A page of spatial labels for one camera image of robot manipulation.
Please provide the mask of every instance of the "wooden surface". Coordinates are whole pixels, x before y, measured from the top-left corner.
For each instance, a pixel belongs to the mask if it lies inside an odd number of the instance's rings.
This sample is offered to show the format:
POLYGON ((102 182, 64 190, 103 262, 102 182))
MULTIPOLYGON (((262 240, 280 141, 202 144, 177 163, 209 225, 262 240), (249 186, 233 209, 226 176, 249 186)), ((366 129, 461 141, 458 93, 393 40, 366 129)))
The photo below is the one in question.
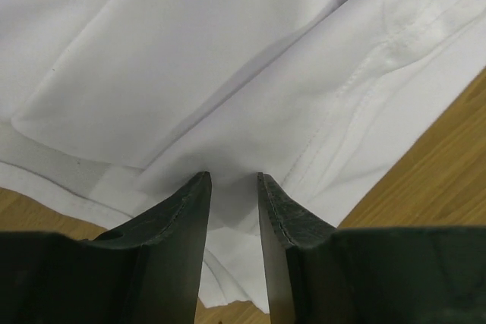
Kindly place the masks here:
MULTIPOLYGON (((343 222, 343 227, 486 225, 486 72, 429 128, 343 222)), ((0 189, 1 230, 60 231, 94 238, 103 229, 0 189)), ((197 308, 197 324, 268 324, 250 303, 197 308)))

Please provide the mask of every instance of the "white fabric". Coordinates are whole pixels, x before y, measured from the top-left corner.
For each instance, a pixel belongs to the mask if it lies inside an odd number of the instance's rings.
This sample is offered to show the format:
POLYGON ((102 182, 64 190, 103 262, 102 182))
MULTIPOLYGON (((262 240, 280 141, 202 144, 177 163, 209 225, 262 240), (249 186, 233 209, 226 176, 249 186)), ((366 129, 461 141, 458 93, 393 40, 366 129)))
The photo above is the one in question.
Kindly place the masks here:
POLYGON ((485 9, 0 0, 0 185, 112 228, 207 170, 200 298, 266 311, 255 172, 339 224, 486 65, 485 9))

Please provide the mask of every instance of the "wood grain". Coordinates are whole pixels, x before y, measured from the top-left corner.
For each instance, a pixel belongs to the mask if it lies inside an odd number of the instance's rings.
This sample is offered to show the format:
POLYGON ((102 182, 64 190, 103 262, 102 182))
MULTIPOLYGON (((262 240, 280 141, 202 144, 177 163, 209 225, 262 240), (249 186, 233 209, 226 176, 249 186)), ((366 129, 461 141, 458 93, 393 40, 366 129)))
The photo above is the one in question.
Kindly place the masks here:
MULTIPOLYGON (((486 225, 486 71, 349 214, 342 227, 486 225)), ((59 231, 93 239, 103 229, 0 189, 1 230, 59 231)), ((269 324, 250 303, 197 308, 197 324, 269 324)))

